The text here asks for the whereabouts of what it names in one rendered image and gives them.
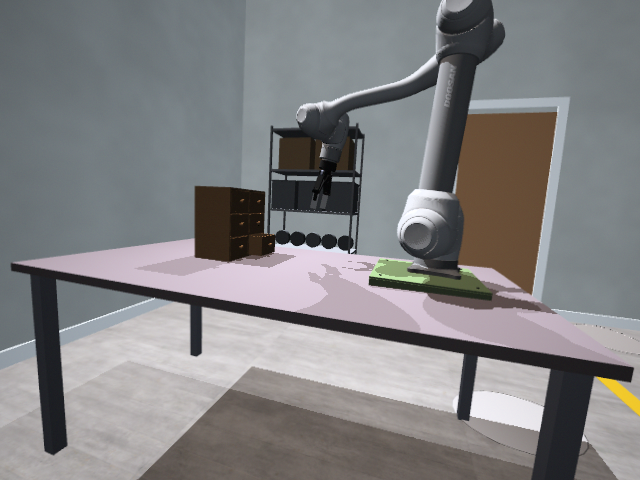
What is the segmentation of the dark brown chest of drawers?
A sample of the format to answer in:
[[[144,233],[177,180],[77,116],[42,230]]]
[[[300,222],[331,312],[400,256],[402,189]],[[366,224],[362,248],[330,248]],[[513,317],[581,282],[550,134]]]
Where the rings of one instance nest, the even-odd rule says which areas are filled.
[[[231,190],[249,192],[249,212],[231,212]],[[264,212],[250,212],[250,192],[264,194]],[[233,187],[195,186],[195,257],[233,261],[249,255],[249,235],[231,236],[231,213],[264,214],[265,192]],[[248,236],[248,255],[230,260],[231,237]]]

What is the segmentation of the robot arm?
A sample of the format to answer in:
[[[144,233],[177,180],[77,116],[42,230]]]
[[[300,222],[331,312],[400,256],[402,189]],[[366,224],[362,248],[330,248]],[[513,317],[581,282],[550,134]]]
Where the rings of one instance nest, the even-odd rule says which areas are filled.
[[[442,0],[436,21],[436,55],[413,75],[333,102],[305,104],[297,112],[297,123],[304,133],[323,142],[320,159],[339,163],[349,131],[347,112],[400,100],[437,84],[422,190],[409,195],[397,236],[414,257],[408,272],[461,280],[458,258],[464,214],[453,188],[476,66],[502,45],[505,29],[494,19],[492,0]]]

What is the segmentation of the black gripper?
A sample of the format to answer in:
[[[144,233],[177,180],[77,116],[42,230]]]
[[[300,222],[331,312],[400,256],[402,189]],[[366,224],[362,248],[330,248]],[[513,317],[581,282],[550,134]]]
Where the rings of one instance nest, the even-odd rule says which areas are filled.
[[[317,180],[312,190],[313,196],[312,196],[310,208],[313,208],[313,209],[317,208],[319,195],[320,195],[319,193],[323,187],[323,196],[322,196],[320,208],[326,209],[328,196],[331,195],[330,191],[331,191],[331,182],[332,182],[332,176],[333,176],[331,172],[335,172],[336,167],[337,167],[337,164],[334,162],[330,162],[328,160],[320,161],[319,168],[322,170],[319,171]]]

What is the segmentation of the dark brown drawer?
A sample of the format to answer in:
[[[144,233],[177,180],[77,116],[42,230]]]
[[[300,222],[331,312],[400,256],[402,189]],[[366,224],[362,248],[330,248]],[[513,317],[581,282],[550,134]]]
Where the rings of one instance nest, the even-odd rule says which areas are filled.
[[[275,252],[275,234],[249,235],[249,255],[263,256]]]
[[[231,237],[230,260],[248,255],[248,236]]]
[[[250,192],[250,212],[264,212],[264,194]]]
[[[249,233],[262,232],[264,226],[264,214],[250,213]]]
[[[249,192],[231,190],[231,212],[249,212]]]
[[[231,213],[231,236],[248,234],[248,218],[249,214]]]

